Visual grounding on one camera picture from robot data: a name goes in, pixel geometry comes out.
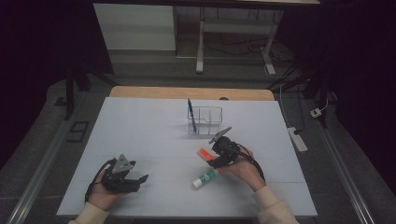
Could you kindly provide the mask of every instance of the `white power strip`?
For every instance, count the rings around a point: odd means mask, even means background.
[[[301,138],[301,136],[299,134],[295,134],[294,132],[296,131],[295,128],[291,127],[288,128],[289,131],[289,135],[291,138],[291,141],[293,142],[294,146],[297,148],[298,151],[302,152],[302,151],[307,151],[308,148],[306,147],[303,139]]]

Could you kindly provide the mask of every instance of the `power adapter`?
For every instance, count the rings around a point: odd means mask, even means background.
[[[321,115],[321,112],[318,108],[311,110],[311,116],[315,119]]]

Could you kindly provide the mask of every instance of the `transparent box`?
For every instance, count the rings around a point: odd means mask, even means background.
[[[189,121],[189,134],[216,134],[219,132],[222,123],[222,108],[215,106],[193,106],[193,118],[187,108],[187,118]]]

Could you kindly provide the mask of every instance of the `desk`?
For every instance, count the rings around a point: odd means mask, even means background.
[[[234,91],[241,93],[241,97],[233,94]],[[205,100],[198,100],[199,92]],[[220,175],[211,183],[193,189],[191,181],[210,170],[197,151],[201,147],[210,149],[210,145],[208,138],[187,134],[186,98],[191,97],[197,106],[221,106],[223,125],[233,126],[227,136],[254,150],[267,184],[290,203],[296,216],[315,216],[317,212],[277,102],[269,91],[256,91],[262,97],[247,101],[252,92],[116,87],[104,102],[57,215],[75,217],[82,209],[83,195],[97,169],[112,157],[124,154],[136,161],[127,178],[145,174],[149,177],[137,193],[128,194],[114,204],[110,211],[113,216],[257,216],[258,207],[250,197],[251,189],[233,175]],[[207,100],[219,96],[234,100]]]
[[[161,5],[161,6],[187,6],[200,7],[200,29],[199,43],[197,48],[197,61],[195,72],[202,74],[204,72],[204,34],[212,33],[230,33],[230,34],[250,34],[250,35],[267,35],[265,47],[261,50],[265,69],[269,75],[275,75],[276,71],[269,56],[272,43],[276,37],[276,31],[280,24],[283,9],[289,7],[307,7],[318,6],[318,0],[249,0],[249,1],[191,1],[191,0],[110,0],[95,1],[95,3],[116,3],[116,4],[136,4],[136,5]],[[252,20],[220,20],[206,19],[205,7],[244,7],[254,9],[276,9],[274,17],[268,21]]]

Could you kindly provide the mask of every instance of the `hand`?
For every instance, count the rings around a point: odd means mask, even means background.
[[[241,152],[253,157],[253,152],[247,148],[239,147]],[[254,192],[267,186],[256,167],[248,159],[238,156],[233,164],[219,168],[221,172],[231,172],[239,179],[245,181]]]
[[[88,202],[92,205],[106,211],[111,204],[113,204],[119,197],[125,195],[126,193],[113,193],[108,191],[101,183],[102,176],[105,173],[103,171],[99,176],[96,178],[95,185],[93,186],[92,193]]]

